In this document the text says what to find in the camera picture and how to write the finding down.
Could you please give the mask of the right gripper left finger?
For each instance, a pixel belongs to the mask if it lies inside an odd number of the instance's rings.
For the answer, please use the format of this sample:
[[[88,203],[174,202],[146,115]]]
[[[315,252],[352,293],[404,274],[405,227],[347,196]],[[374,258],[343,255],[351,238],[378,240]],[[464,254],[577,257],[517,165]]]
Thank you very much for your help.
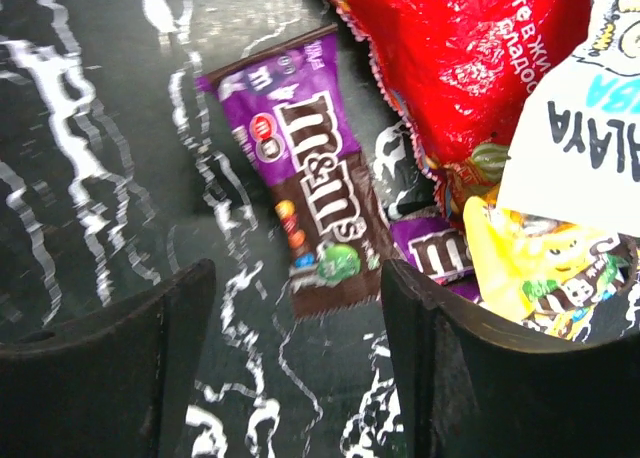
[[[2,456],[173,456],[215,293],[215,265],[203,259],[2,345]]]

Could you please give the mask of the light blue snack packet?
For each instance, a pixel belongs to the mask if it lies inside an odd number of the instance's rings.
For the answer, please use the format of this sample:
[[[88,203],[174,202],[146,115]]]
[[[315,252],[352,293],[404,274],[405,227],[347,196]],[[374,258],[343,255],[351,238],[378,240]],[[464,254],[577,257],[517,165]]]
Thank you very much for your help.
[[[526,100],[502,208],[639,234],[639,0],[592,0],[588,38]]]

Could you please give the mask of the purple M&M's packet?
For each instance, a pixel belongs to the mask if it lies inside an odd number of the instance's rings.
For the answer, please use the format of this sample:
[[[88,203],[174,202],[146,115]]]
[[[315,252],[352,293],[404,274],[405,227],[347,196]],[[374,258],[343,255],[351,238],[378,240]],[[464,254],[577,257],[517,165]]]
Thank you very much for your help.
[[[382,265],[398,255],[346,118],[336,33],[318,28],[197,80],[270,190],[299,320],[378,299]]]

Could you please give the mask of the red candy bag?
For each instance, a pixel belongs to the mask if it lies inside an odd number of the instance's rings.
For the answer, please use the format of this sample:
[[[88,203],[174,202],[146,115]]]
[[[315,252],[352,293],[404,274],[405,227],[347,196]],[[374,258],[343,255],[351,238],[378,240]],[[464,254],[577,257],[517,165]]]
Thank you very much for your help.
[[[330,0],[455,227],[497,185],[523,105],[586,37],[591,0]]]

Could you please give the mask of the purple M&M's packet outside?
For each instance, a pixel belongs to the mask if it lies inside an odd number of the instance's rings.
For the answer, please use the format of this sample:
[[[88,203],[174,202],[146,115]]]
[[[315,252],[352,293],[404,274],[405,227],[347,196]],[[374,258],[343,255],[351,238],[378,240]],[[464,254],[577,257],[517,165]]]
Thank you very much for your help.
[[[415,213],[392,222],[390,231],[409,264],[459,296],[481,302],[466,238],[445,219]]]

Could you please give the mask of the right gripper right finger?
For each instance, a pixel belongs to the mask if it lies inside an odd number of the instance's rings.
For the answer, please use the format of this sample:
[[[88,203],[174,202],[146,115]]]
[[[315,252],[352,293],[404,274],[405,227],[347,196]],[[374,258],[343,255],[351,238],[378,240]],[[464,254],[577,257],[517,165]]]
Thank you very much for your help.
[[[382,306],[411,457],[635,457],[639,291],[600,304],[577,341],[507,321],[408,263]]]

